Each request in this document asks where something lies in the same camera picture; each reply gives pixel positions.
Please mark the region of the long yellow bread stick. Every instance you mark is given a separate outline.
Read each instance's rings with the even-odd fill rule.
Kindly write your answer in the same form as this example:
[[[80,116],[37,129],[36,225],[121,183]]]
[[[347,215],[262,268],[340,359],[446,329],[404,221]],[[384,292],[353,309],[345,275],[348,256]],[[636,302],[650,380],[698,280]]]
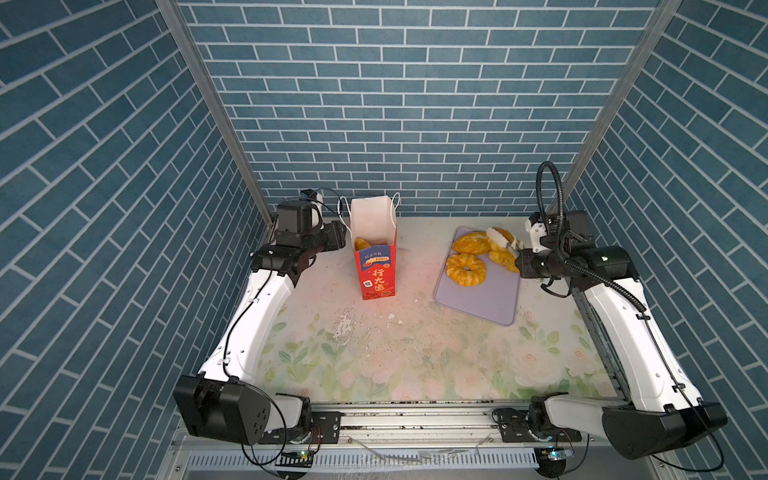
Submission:
[[[518,273],[519,268],[516,265],[516,256],[509,251],[491,250],[488,252],[489,259],[504,269]]]

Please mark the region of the orange round bun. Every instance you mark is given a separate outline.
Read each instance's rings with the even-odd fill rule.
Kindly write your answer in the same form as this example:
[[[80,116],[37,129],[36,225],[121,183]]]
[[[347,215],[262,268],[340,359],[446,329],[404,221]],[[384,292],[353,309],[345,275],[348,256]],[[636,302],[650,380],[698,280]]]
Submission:
[[[371,244],[367,240],[357,237],[354,241],[354,247],[356,251],[361,251],[370,248]]]

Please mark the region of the red white paper bag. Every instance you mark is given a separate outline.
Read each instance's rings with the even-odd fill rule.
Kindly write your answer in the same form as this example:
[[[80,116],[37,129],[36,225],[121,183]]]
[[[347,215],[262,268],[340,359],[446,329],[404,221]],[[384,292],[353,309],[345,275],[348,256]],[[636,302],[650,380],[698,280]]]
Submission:
[[[342,224],[350,233],[354,250],[356,272],[362,298],[376,300],[392,297],[396,293],[397,208],[400,193],[354,198],[342,196],[338,206],[348,213]],[[357,237],[367,240],[371,247],[356,251]]]

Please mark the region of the long seeded bread loaf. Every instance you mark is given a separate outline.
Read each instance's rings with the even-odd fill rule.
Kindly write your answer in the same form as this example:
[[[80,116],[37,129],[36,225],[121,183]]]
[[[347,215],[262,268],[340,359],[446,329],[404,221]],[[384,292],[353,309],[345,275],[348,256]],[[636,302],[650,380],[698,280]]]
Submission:
[[[474,231],[456,239],[451,248],[458,254],[480,256],[491,250],[491,241],[485,232]]]

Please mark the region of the braided wreath bread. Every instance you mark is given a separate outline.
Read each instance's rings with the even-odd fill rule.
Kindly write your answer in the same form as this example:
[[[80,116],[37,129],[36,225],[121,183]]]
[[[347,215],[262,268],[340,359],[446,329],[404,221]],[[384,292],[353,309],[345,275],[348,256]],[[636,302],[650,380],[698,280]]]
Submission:
[[[445,273],[459,286],[474,287],[484,282],[486,265],[476,255],[457,253],[447,258]]]

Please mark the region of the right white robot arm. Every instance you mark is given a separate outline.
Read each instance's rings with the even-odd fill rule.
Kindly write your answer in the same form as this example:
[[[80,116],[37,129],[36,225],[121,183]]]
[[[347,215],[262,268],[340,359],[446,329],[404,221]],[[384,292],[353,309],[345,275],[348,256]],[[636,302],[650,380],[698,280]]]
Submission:
[[[522,277],[567,282],[622,394],[614,400],[564,392],[535,396],[528,413],[532,436],[574,430],[604,438],[623,457],[638,459],[688,447],[727,424],[724,407],[704,400],[674,357],[624,249],[594,248],[584,237],[568,253],[552,241],[520,249],[494,229],[487,234],[495,252],[514,255]]]

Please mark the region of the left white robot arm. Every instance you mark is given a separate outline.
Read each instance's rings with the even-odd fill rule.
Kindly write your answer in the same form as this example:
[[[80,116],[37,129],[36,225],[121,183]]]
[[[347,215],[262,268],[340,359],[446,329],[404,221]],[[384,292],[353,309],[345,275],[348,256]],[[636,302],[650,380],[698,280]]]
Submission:
[[[310,400],[266,393],[257,385],[257,367],[301,274],[318,254],[345,245],[346,229],[334,220],[300,233],[277,232],[274,243],[253,254],[243,296],[221,340],[198,373],[181,376],[173,389],[190,435],[253,446],[300,440],[310,432]]]

